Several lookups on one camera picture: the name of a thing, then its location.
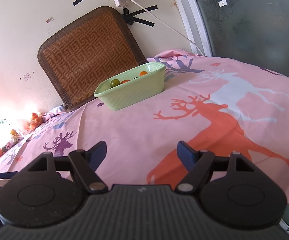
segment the white cable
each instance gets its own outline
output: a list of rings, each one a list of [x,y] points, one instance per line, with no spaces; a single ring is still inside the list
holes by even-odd
[[[186,36],[182,35],[180,32],[178,32],[177,30],[175,30],[174,28],[172,28],[171,26],[169,26],[168,24],[166,24],[165,22],[163,22],[162,20],[160,20],[157,16],[155,16],[154,14],[152,14],[150,11],[148,11],[146,8],[142,7],[140,4],[138,4],[136,1],[134,0],[130,0],[132,1],[134,4],[138,5],[140,8],[142,8],[143,10],[145,10],[147,13],[149,13],[153,18],[157,19],[159,22],[161,22],[162,24],[166,25],[168,28],[170,28],[171,30],[173,30],[175,33],[179,34],[180,36],[184,37],[187,41],[189,41],[190,43],[192,43],[194,46],[197,47],[198,51],[201,53],[202,56],[205,56],[201,49],[199,48],[199,46],[197,44],[195,44],[193,41],[191,41],[190,39],[188,39]]]

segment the metal screw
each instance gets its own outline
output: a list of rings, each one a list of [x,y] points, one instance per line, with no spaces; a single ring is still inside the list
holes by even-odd
[[[94,191],[105,189],[106,185],[102,182],[93,182],[89,185],[89,188]]]
[[[193,190],[193,185],[189,183],[181,183],[178,185],[178,190],[182,192],[189,192]]]

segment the white deer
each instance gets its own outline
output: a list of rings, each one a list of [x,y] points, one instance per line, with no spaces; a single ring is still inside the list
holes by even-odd
[[[254,122],[257,122],[257,121],[276,122],[277,121],[276,118],[253,119],[248,116],[245,116],[240,111],[239,107],[237,106],[237,102],[243,99],[247,93],[252,93],[254,95],[257,95],[267,104],[275,106],[280,111],[285,111],[284,108],[278,106],[276,103],[268,101],[266,97],[260,92],[267,91],[267,92],[270,92],[271,94],[281,94],[289,98],[288,94],[283,93],[283,92],[275,92],[269,88],[254,87],[251,83],[244,80],[243,78],[235,76],[237,74],[236,72],[224,73],[224,70],[222,71],[217,70],[213,72],[209,71],[209,72],[210,74],[202,73],[198,75],[200,78],[208,78],[207,80],[199,81],[199,82],[193,82],[190,80],[189,83],[200,84],[200,83],[209,82],[210,80],[218,79],[218,78],[229,81],[228,83],[223,85],[219,90],[213,92],[211,94],[210,99],[205,101],[205,103],[214,102],[219,105],[225,104],[228,106],[228,108],[223,108],[223,109],[220,109],[219,111],[229,113],[232,116],[234,116],[236,119],[241,119],[245,121],[254,121]]]

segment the pink bedsheet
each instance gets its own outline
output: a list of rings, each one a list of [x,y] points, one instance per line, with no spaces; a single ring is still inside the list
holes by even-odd
[[[236,60],[170,50],[149,61],[166,66],[165,90],[111,111],[99,99],[58,114],[0,158],[19,171],[41,152],[68,155],[100,140],[107,156],[97,174],[111,186],[175,186],[187,173],[178,141],[219,156],[241,152],[286,192],[289,201],[289,78]]]

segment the brown woven mat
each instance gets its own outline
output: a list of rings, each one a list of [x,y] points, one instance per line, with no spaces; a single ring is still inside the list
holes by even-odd
[[[46,40],[38,61],[67,112],[93,100],[102,81],[147,62],[127,24],[107,6],[87,13]]]

